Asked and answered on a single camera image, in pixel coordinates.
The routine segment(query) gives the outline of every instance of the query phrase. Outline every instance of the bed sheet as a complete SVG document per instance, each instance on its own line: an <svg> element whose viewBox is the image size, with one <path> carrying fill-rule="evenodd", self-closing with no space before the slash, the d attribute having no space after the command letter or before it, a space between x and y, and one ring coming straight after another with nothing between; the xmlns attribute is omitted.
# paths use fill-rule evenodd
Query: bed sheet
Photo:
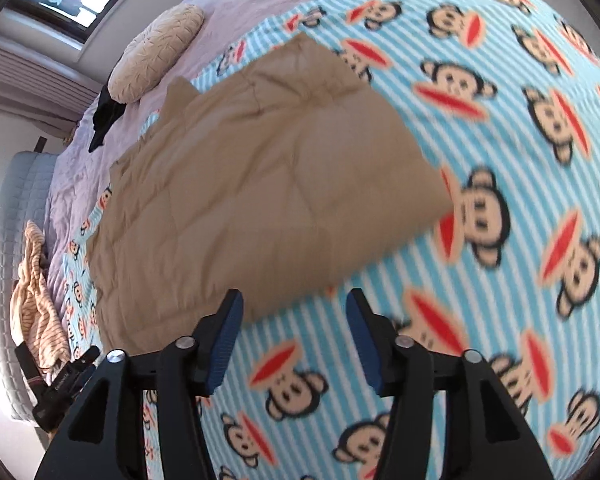
<svg viewBox="0 0 600 480"><path fill-rule="evenodd" d="M150 121L142 128L142 133L146 131L149 124ZM86 241L98 226L109 196L110 189L107 187L97 200L93 210L74 233L72 239L76 245L72 247L78 247L78 250L69 250L62 254L62 272L67 277L61 283L62 309L71 356L73 360L76 360L91 346L97 346L101 355L96 360L96 365L99 365L104 359L95 311L97 291L89 276L89 264L80 248L85 246ZM150 390L145 391L142 398L144 458L148 480L164 479L160 462L156 398L155 392Z"/></svg>
<svg viewBox="0 0 600 480"><path fill-rule="evenodd" d="M459 18L466 26L456 28ZM394 104L457 208L337 288L244 327L224 385L202 406L214 468L251 480L372 473L369 435L382 437L388 404L363 386L342 311L348 290L361 286L376 312L423 344L483 352L556 478L568 478L600 436L595 54L542 0L310 0L253 28L192 83L204 92L299 31ZM559 136L563 129L570 137ZM467 219L475 231L462 227ZM79 264L84 240L77 245L65 255L66 275L79 276L83 303L84 291L94 291L88 264ZM78 300L75 283L66 298ZM281 354L294 356L282 371L308 388L308 404L285 405L261 377ZM232 437L244 428L253 433L249 452ZM440 475L443 428L438 396L428 478ZM354 435L363 452L350 448Z"/></svg>
<svg viewBox="0 0 600 480"><path fill-rule="evenodd" d="M98 196L109 183L112 163L138 139L142 123L164 101L166 89L174 77L188 79L217 57L228 44L237 40L261 20L289 10L305 0L186 0L205 11L205 23L191 46L160 84L139 102L126 107L113 124L104 146L93 153L87 148L93 135L96 103L85 112L74 140L59 156L50 188L50 270L49 291L56 308L62 304L62 253L89 214Z"/></svg>

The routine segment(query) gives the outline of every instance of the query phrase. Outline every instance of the striped towel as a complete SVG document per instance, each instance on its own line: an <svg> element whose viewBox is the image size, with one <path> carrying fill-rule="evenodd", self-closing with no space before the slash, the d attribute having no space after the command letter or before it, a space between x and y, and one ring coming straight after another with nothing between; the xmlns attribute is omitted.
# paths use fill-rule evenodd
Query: striped towel
<svg viewBox="0 0 600 480"><path fill-rule="evenodd" d="M24 229L24 258L18 265L18 283L11 296L11 336L26 342L42 372L70 360L69 342L40 269L45 235L32 221Z"/></svg>

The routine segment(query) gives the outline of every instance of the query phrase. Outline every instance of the fabric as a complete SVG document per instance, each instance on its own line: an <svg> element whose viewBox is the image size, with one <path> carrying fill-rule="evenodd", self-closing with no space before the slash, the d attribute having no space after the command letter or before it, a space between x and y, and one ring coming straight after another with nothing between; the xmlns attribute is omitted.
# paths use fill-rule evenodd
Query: fabric
<svg viewBox="0 0 600 480"><path fill-rule="evenodd" d="M138 140L138 131L162 105L171 81L176 76L197 77L227 45L239 40L262 20L287 12L305 1L186 0L205 9L205 25L160 84L127 107L124 116L112 126L107 143L97 151L97 156L87 151L93 135L91 118L96 105L85 113L75 141L60 156L50 191L51 222L58 241L49 247L48 285L56 308L60 309L62 305L62 254L67 244L91 212L100 193L109 185L110 166ZM579 0L544 1L577 28L600 56L600 30Z"/></svg>
<svg viewBox="0 0 600 480"><path fill-rule="evenodd" d="M452 209L400 116L304 34L196 94L172 86L111 169L87 246L106 349L162 349L231 287L260 319Z"/></svg>
<svg viewBox="0 0 600 480"><path fill-rule="evenodd" d="M180 4L165 10L125 49L109 77L109 93L117 102L138 101L156 86L202 27L198 6Z"/></svg>
<svg viewBox="0 0 600 480"><path fill-rule="evenodd" d="M98 97L98 107L93 113L93 137L89 144L89 153L104 144L104 138L113 124L125 113L126 105L115 101L109 93L109 80L102 87Z"/></svg>
<svg viewBox="0 0 600 480"><path fill-rule="evenodd" d="M439 227L334 288L243 326L223 385L210 406L200 407L214 470L228 468L235 478L251 480L352 479L372 470L390 399L377 399L365 386L344 317L346 293L360 286L373 309L393 317L402 332L433 349L472 347L489 359L554 476L570 478L600 437L600 62L589 42L542 0L380 1L401 2L402 13L367 28L352 11L362 8L365 18L373 18L369 7L382 13L370 0L309 0L239 38L243 56L219 75L223 56L193 80L204 95L288 41L295 24L341 53L347 38L369 42L392 61L390 68L368 67L372 88L398 110L426 159L443 169L458 204ZM452 28L464 20L452 19L451 7L428 19L442 5L457 6L470 18L465 22L484 33ZM318 7L324 16L307 27ZM480 76L480 97L474 86L480 107L447 108L433 98L443 95L423 83L434 83L431 62L442 61ZM435 77L446 82L457 75L438 67ZM468 77L459 78L460 93L462 80L469 88ZM475 232L460 229L463 205ZM476 216L483 205L499 213ZM500 233L491 247L476 236L485 226ZM81 279L88 276L87 270ZM269 381L251 381L267 356L292 345L294 358L281 370L293 363L295 373L285 377L301 392L311 391L302 397L311 399L308 408L306 401L293 404L305 407L299 411L287 409L282 392L266 388ZM252 437L242 452L235 436L254 427L266 446ZM429 479L442 472L444 434L444 399L437 396ZM363 449L356 451L356 439ZM160 478L156 469L151 475Z"/></svg>
<svg viewBox="0 0 600 480"><path fill-rule="evenodd" d="M18 266L18 283L11 296L11 336L25 342L36 364L50 372L69 362L69 344L58 313L46 290L42 265L45 235L32 221L24 229L24 257Z"/></svg>

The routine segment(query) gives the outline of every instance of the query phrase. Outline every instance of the metal screw head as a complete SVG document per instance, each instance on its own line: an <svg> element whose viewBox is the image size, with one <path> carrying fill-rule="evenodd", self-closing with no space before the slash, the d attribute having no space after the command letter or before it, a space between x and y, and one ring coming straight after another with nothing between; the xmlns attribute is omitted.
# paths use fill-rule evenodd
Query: metal screw head
<svg viewBox="0 0 600 480"><path fill-rule="evenodd" d="M400 348L411 348L415 341L408 335L399 335L397 338L395 338L395 343Z"/></svg>
<svg viewBox="0 0 600 480"><path fill-rule="evenodd" d="M123 350L112 350L107 354L107 361L110 363L119 363L125 358L125 351Z"/></svg>
<svg viewBox="0 0 600 480"><path fill-rule="evenodd" d="M470 363L477 365L480 361L482 361L482 354L477 350L467 350L464 353L464 358Z"/></svg>
<svg viewBox="0 0 600 480"><path fill-rule="evenodd" d="M186 350L187 348L191 348L193 345L195 345L195 343L196 340L193 339L190 335L184 335L176 340L176 346L180 350Z"/></svg>

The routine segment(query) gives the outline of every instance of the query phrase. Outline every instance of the window frame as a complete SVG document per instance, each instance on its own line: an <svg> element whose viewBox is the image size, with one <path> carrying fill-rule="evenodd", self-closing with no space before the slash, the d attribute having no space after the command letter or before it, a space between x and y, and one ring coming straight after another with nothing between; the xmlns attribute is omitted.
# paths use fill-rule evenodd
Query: window frame
<svg viewBox="0 0 600 480"><path fill-rule="evenodd" d="M93 23L86 28L80 25L80 23L74 22L74 20L68 18L67 16L63 16L58 12L55 12L51 9L46 9L43 6L28 0L9 0L9 3L6 7L24 14L25 16L28 16L37 22L48 25L49 27L58 30L62 34L77 40L82 44L85 44L90 35L93 34L100 22L117 2L118 0L109 0L104 9L102 9L102 12L96 15L96 19L93 20Z"/></svg>

